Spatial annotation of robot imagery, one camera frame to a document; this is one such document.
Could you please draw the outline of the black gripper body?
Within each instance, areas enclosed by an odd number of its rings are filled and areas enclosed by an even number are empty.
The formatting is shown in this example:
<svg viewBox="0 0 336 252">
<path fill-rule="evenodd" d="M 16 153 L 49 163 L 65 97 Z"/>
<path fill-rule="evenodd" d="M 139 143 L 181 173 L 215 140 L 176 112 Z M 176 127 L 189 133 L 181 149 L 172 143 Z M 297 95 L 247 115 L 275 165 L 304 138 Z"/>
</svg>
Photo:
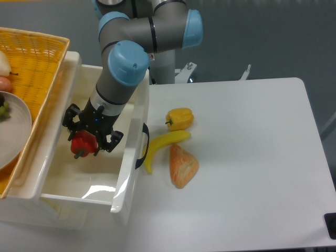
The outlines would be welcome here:
<svg viewBox="0 0 336 252">
<path fill-rule="evenodd" d="M 92 135 L 99 133 L 103 137 L 110 135 L 120 114 L 120 106 L 106 102 L 94 106 L 89 99 L 85 108 L 79 114 L 79 131 L 85 130 Z"/>
</svg>

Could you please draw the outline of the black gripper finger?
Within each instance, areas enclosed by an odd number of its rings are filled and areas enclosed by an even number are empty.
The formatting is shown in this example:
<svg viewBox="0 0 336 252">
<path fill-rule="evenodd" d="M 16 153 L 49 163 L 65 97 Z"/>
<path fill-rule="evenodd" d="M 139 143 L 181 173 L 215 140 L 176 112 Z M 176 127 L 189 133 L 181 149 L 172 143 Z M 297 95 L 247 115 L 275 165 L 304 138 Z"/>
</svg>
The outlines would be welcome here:
<svg viewBox="0 0 336 252">
<path fill-rule="evenodd" d="M 62 125 L 69 131 L 68 141 L 71 141 L 77 132 L 85 129 L 83 116 L 83 111 L 74 103 L 66 109 Z"/>
<path fill-rule="evenodd" d="M 93 155 L 97 156 L 101 150 L 109 153 L 112 152 L 112 150 L 121 142 L 123 136 L 124 134 L 120 131 L 112 130 L 110 135 L 104 135 L 102 132 L 97 131 L 95 137 L 98 146 Z"/>
</svg>

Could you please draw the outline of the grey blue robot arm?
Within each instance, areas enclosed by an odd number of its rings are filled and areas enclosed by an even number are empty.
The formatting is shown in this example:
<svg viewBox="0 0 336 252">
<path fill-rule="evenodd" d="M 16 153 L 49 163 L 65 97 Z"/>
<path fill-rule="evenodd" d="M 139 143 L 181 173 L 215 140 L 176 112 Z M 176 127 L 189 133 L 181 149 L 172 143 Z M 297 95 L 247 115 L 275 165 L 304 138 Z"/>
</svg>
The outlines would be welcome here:
<svg viewBox="0 0 336 252">
<path fill-rule="evenodd" d="M 63 126 L 69 140 L 89 137 L 72 147 L 76 158 L 111 152 L 123 133 L 113 126 L 150 66 L 150 54 L 199 45 L 203 22 L 184 1 L 93 1 L 99 18 L 102 72 L 84 109 L 72 104 Z"/>
</svg>

